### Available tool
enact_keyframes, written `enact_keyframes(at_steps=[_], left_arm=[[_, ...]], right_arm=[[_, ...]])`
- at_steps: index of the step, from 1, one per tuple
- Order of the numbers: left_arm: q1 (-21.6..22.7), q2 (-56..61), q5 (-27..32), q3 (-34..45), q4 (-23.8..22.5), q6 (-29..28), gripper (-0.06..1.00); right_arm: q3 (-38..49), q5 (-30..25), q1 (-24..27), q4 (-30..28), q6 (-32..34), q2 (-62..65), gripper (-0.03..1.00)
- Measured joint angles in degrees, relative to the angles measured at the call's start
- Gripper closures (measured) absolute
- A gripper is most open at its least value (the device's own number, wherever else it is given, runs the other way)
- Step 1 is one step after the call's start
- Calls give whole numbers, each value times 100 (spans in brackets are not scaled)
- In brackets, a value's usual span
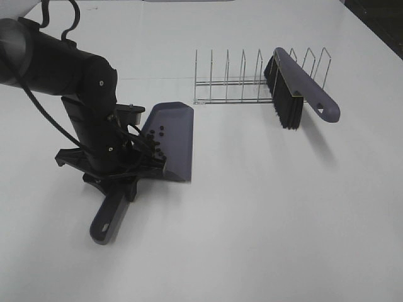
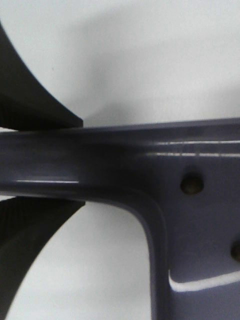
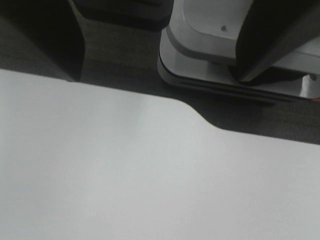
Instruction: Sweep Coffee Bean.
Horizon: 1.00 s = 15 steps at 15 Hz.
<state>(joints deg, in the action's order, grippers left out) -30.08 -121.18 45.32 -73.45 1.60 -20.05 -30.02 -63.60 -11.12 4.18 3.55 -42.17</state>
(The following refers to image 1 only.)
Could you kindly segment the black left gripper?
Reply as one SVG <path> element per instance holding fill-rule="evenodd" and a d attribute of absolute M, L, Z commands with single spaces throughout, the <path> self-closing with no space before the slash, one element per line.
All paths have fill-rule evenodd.
<path fill-rule="evenodd" d="M 121 185 L 119 191 L 129 202 L 137 194 L 141 179 L 162 179 L 163 165 L 142 165 L 145 162 L 145 138 L 134 135 L 121 125 L 116 115 L 117 103 L 91 109 L 67 96 L 62 104 L 81 144 L 78 148 L 60 149 L 55 156 L 59 167 L 68 165 L 83 172 L 82 179 L 104 195 Z"/>

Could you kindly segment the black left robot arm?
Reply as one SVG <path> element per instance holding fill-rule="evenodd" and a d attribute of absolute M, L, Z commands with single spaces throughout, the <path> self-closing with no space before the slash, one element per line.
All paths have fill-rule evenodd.
<path fill-rule="evenodd" d="M 117 82 L 105 58 L 41 32 L 32 20 L 1 20 L 1 84 L 29 98 L 36 92 L 61 98 L 76 136 L 74 148 L 60 150 L 56 162 L 83 172 L 103 192 L 165 173 L 166 161 L 155 156 L 153 139 L 128 131 L 144 108 L 119 104 Z"/>

